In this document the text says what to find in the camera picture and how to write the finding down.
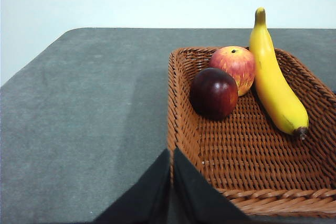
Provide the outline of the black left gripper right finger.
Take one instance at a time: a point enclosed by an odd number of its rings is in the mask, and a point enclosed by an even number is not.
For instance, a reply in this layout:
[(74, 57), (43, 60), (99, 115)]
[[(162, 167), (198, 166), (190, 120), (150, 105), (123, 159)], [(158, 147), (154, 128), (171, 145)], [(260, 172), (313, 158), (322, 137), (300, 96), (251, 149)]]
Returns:
[(179, 148), (174, 150), (173, 173), (176, 193), (191, 223), (252, 223), (206, 181)]

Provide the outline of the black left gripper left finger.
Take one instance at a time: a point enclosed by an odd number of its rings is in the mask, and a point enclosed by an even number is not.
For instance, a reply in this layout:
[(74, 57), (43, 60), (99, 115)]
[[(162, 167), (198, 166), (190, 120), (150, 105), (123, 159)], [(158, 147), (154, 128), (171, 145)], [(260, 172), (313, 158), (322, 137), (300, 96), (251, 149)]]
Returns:
[(170, 175), (170, 152), (165, 149), (94, 223), (167, 223)]

